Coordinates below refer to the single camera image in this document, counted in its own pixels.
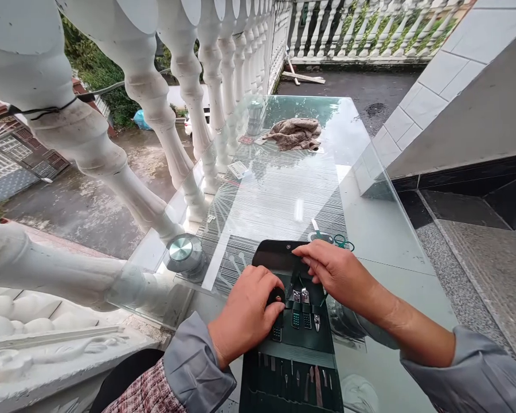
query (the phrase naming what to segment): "blue plastic bag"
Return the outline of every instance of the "blue plastic bag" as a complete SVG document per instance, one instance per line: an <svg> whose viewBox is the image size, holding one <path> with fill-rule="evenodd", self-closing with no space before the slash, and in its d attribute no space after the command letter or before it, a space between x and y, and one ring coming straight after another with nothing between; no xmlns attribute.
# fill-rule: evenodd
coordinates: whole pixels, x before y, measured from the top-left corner
<svg viewBox="0 0 516 413"><path fill-rule="evenodd" d="M140 129L153 130L153 128L149 126L143 118L143 109L140 109L136 112L136 114L134 115L134 122L136 123L136 125L138 125Z"/></svg>

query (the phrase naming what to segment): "left hand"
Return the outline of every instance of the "left hand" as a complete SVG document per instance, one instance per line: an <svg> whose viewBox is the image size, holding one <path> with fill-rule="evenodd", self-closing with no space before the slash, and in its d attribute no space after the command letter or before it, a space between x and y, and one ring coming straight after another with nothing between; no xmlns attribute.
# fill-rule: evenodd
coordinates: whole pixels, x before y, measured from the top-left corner
<svg viewBox="0 0 516 413"><path fill-rule="evenodd" d="M263 266L245 268L218 318L208 325L220 369L266 338L285 304L267 307L270 292L284 289L281 280Z"/></svg>

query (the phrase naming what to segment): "hand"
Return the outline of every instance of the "hand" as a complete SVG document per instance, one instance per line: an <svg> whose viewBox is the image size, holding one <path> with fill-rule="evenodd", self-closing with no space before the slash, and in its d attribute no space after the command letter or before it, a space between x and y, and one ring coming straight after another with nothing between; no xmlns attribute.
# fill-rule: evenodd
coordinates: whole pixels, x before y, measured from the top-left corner
<svg viewBox="0 0 516 413"><path fill-rule="evenodd" d="M310 244L293 250L293 254L302 257L302 261L310 267L312 282L321 283L325 290L344 307L354 310L369 321L375 318L371 311L385 309L378 306L378 301L393 297L355 255L343 248L334 246L323 240L313 240Z"/></svg>
<svg viewBox="0 0 516 413"><path fill-rule="evenodd" d="M220 316L208 325L220 369L266 338L285 308L282 302L265 306L275 287L284 289L281 280L267 268L245 268Z"/></svg>

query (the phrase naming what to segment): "right hand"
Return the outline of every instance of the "right hand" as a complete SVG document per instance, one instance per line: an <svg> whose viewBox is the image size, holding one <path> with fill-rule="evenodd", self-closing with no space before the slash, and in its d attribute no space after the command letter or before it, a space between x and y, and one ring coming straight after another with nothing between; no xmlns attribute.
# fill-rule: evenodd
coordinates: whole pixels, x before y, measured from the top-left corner
<svg viewBox="0 0 516 413"><path fill-rule="evenodd" d="M387 292L349 250L315 239L292 253L310 267L312 282L320 282L335 300L365 318Z"/></svg>

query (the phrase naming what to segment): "plaid fabric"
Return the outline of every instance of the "plaid fabric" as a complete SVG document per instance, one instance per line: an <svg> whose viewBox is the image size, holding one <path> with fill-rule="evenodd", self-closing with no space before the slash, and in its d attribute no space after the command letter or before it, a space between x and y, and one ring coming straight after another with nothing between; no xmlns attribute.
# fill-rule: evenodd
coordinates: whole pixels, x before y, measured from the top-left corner
<svg viewBox="0 0 516 413"><path fill-rule="evenodd" d="M139 376L104 413L187 413L170 389L162 359Z"/></svg>

